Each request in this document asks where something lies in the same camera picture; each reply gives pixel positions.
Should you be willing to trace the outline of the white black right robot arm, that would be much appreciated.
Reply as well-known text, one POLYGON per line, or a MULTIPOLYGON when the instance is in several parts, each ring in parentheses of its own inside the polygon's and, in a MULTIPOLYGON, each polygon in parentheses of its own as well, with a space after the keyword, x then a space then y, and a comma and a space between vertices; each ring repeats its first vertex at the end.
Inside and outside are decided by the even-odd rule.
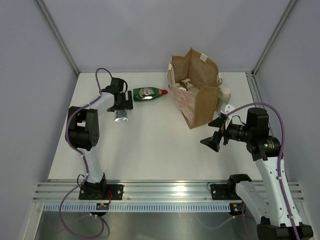
POLYGON ((226 105, 219 117, 208 124, 218 130, 201 144, 218 152, 220 145, 227 145, 230 140, 245 143, 262 177, 267 199, 261 197, 245 173, 230 175, 226 184, 211 184, 211 196, 241 199, 256 221, 260 240, 309 240, 314 236, 313 229, 300 217, 286 177, 284 141, 269 134, 269 115, 264 108, 253 104, 246 107, 246 122, 234 124, 232 114, 236 108, 226 105))

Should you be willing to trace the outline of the beige pump lotion bottle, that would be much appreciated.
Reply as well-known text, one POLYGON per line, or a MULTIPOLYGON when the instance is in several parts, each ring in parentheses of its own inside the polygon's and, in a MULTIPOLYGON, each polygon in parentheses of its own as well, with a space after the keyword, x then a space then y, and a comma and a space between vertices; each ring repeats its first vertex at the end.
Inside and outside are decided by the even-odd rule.
POLYGON ((190 78, 184 79, 181 82, 185 85, 186 90, 188 92, 191 92, 191 93, 194 93, 194 94, 198 94, 199 93, 200 90, 192 84, 190 78))

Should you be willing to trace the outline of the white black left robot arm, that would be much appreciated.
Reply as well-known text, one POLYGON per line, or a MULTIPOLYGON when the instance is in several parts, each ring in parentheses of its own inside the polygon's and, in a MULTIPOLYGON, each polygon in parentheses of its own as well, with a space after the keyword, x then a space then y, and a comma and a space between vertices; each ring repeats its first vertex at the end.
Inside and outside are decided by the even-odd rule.
POLYGON ((84 180, 78 184, 80 200, 111 198, 106 175, 101 168, 96 146, 100 138, 99 116, 105 112, 125 114, 133 109, 132 92, 124 79, 112 77, 110 85, 99 89, 95 99, 68 109, 65 139, 84 163, 84 180))

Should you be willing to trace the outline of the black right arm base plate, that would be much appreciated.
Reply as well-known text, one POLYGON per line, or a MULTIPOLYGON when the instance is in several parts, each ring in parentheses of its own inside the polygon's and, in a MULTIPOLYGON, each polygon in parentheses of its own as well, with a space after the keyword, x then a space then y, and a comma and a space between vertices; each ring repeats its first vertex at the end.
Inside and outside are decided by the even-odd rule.
POLYGON ((224 200, 224 201, 238 201, 241 200, 239 196, 235 193, 232 193, 226 183, 224 184, 216 184, 211 183, 210 185, 210 193, 212 200, 224 200))

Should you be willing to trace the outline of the silver toothpaste tube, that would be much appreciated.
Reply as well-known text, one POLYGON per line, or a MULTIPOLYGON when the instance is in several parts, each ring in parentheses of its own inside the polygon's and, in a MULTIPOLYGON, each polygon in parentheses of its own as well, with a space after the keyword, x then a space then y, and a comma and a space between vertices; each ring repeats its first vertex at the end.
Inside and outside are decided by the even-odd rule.
POLYGON ((114 121, 116 123, 127 122, 128 121, 127 111, 126 110, 116 110, 114 121))

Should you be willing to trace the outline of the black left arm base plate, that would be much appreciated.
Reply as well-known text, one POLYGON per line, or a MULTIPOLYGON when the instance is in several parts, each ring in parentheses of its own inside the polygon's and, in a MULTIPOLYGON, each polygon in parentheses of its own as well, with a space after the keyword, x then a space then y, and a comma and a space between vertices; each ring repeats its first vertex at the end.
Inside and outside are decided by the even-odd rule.
POLYGON ((79 200, 122 200, 124 185, 106 184, 104 186, 89 187, 82 185, 78 195, 79 200))

